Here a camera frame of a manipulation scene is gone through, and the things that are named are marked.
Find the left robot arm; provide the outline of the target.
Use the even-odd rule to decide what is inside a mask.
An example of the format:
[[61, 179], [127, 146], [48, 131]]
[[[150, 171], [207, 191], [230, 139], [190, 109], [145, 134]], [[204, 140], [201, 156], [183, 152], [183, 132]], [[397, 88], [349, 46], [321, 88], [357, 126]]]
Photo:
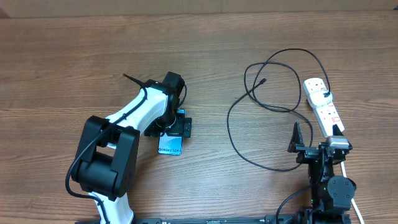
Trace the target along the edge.
[[168, 72], [161, 81], [131, 81], [138, 95], [105, 118], [89, 117], [76, 156], [67, 171], [65, 188], [77, 198], [94, 200], [98, 223], [135, 223], [127, 193], [134, 179], [140, 136], [159, 140], [159, 154], [179, 156], [191, 136], [192, 119], [181, 107], [187, 86], [181, 75]]

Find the blue Samsung Galaxy smartphone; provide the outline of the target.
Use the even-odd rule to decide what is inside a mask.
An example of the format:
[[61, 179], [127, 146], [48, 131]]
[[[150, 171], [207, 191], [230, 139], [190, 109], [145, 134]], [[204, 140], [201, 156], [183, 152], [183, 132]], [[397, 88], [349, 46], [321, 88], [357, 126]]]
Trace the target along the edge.
[[[177, 128], [180, 124], [180, 119], [185, 116], [184, 109], [178, 109], [176, 114], [175, 123], [171, 128]], [[180, 156], [182, 153], [182, 146], [183, 146], [183, 137], [181, 136], [172, 136], [171, 131], [169, 130], [168, 133], [163, 132], [159, 136], [159, 146], [158, 146], [158, 153], [162, 155], [168, 156]]]

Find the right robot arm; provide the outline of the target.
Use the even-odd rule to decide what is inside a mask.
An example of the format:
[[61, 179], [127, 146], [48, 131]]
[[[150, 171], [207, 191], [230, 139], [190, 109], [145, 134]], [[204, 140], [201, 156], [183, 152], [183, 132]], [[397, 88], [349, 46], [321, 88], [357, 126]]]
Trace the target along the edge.
[[307, 147], [299, 124], [294, 124], [287, 151], [297, 154], [296, 163], [308, 165], [312, 205], [300, 208], [291, 223], [351, 222], [345, 212], [351, 208], [356, 184], [347, 177], [335, 175], [333, 166], [345, 161], [352, 148], [337, 125], [333, 126], [333, 134], [325, 142], [320, 142], [317, 147]]

